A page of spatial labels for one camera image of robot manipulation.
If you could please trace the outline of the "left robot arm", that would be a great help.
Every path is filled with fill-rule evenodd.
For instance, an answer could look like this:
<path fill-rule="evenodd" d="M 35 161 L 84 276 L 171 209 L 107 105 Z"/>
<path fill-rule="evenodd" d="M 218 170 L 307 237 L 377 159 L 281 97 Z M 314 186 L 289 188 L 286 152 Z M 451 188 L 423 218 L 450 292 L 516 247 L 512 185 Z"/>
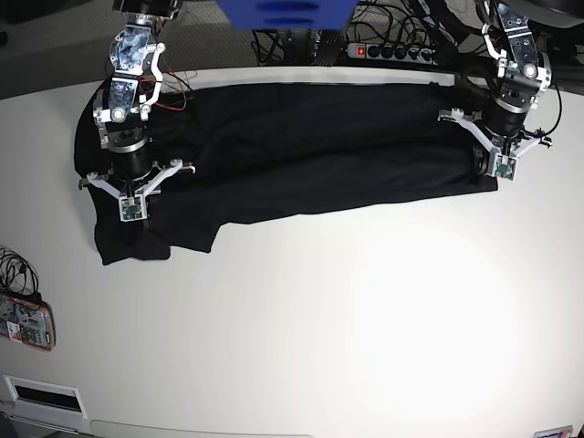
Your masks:
<path fill-rule="evenodd" d="M 516 178 L 519 158 L 538 145 L 552 146 L 551 134 L 563 116 L 558 98 L 558 117 L 549 130 L 527 130 L 525 120 L 536 110 L 540 98 L 552 86 L 552 68 L 537 43 L 528 18 L 504 1 L 478 1 L 483 22 L 481 34 L 495 62 L 495 77 L 486 83 L 489 100 L 481 111 L 466 113 L 453 107 L 439 112 L 439 121 L 459 125 L 476 138 L 485 150 L 478 172 L 498 179 Z"/>

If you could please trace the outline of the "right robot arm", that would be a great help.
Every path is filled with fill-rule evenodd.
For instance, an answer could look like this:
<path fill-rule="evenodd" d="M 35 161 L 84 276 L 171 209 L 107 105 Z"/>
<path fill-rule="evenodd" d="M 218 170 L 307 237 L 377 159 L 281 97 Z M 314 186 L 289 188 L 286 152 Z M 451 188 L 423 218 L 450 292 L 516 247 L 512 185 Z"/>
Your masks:
<path fill-rule="evenodd" d="M 147 150 L 147 122 L 162 90 L 159 61 L 166 46 L 158 39 L 165 22 L 179 13 L 181 1 L 114 1 L 112 10 L 127 17 L 112 41 L 113 73 L 93 104 L 100 146 L 111 165 L 103 179 L 130 196 L 155 173 Z"/>

